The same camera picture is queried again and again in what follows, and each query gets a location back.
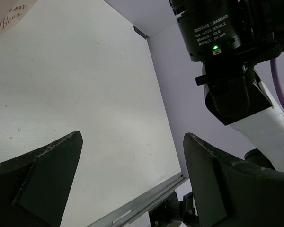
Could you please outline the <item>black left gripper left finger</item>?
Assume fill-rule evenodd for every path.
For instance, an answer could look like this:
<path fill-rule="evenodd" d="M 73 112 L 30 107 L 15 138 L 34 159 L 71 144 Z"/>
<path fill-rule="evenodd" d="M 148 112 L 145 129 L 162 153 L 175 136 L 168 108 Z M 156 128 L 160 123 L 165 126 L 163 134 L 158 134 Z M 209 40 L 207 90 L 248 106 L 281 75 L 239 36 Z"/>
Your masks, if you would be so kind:
<path fill-rule="evenodd" d="M 58 227 L 79 163 L 83 138 L 74 131 L 0 163 L 0 227 Z"/>

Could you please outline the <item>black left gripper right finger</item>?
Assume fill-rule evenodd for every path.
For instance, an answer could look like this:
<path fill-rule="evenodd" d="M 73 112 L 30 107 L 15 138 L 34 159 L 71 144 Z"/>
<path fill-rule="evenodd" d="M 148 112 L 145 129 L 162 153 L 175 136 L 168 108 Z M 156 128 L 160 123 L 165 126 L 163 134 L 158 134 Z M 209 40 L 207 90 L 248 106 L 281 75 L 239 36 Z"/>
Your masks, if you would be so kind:
<path fill-rule="evenodd" d="M 284 173 L 242 160 L 198 136 L 183 140 L 203 227 L 284 227 Z"/>

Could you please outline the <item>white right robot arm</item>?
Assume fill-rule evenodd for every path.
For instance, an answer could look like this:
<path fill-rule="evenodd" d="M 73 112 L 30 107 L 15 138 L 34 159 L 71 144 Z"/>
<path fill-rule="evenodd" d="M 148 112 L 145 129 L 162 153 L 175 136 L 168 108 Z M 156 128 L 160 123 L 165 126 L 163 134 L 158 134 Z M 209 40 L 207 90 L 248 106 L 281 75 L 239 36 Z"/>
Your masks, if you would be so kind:
<path fill-rule="evenodd" d="M 172 0 L 190 59 L 201 62 L 207 109 L 284 172 L 284 0 Z"/>

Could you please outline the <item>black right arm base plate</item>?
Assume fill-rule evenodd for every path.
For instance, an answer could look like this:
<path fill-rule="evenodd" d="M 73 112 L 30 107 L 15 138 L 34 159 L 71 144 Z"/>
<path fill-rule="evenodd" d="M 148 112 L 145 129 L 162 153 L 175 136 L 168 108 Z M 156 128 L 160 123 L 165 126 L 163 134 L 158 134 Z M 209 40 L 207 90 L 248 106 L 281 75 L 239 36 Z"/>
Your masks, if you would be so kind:
<path fill-rule="evenodd" d="M 152 227 L 178 227 L 185 224 L 188 227 L 199 227 L 199 217 L 195 214 L 194 196 L 190 192 L 179 200 L 173 192 L 163 202 L 149 211 Z"/>

